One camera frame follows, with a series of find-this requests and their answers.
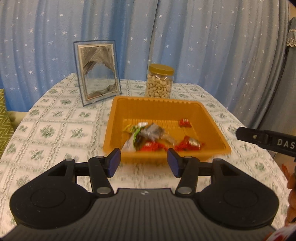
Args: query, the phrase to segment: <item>picture frame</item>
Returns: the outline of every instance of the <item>picture frame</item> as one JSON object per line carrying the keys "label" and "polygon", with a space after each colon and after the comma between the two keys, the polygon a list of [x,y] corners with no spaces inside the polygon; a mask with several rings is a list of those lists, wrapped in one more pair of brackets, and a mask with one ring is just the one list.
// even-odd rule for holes
{"label": "picture frame", "polygon": [[115,41],[75,41],[73,44],[82,105],[120,95]]}

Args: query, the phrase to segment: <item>ridged gray surface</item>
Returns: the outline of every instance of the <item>ridged gray surface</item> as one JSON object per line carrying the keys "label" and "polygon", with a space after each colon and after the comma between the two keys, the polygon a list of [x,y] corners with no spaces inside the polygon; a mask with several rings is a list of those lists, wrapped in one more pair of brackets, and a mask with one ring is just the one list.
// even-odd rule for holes
{"label": "ridged gray surface", "polygon": [[52,230],[19,225],[3,241],[262,241],[274,229],[231,230],[205,218],[190,199],[170,189],[119,189],[96,200],[79,221]]}

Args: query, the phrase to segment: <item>orange basket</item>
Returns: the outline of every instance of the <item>orange basket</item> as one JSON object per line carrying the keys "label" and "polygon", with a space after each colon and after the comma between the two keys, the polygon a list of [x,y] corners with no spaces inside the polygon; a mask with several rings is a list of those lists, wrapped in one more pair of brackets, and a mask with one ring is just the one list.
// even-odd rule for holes
{"label": "orange basket", "polygon": [[[187,118],[192,127],[180,127],[179,120]],[[123,129],[131,124],[147,121],[164,128],[179,143],[187,135],[205,143],[200,151],[180,151],[180,156],[194,156],[206,161],[217,154],[227,154],[231,148],[205,107],[196,101],[155,99],[117,96],[114,98],[106,130],[103,150],[109,154],[114,148],[121,149],[129,139]],[[163,162],[167,153],[122,152],[122,162]]]}

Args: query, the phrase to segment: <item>beige sofa armrest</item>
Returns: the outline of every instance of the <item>beige sofa armrest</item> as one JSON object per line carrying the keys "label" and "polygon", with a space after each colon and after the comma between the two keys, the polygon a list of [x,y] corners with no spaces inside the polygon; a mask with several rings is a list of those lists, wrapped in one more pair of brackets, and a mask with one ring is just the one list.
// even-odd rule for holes
{"label": "beige sofa armrest", "polygon": [[7,111],[11,125],[14,130],[17,129],[23,118],[26,116],[27,112],[18,112],[18,111]]}

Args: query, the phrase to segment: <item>zigzag pattern pillow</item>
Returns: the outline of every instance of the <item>zigzag pattern pillow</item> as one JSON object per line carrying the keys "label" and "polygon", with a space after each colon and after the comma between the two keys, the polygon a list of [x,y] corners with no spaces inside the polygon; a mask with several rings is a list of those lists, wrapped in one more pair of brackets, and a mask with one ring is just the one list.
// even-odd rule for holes
{"label": "zigzag pattern pillow", "polygon": [[0,89],[0,158],[14,133],[5,106],[4,89]]}

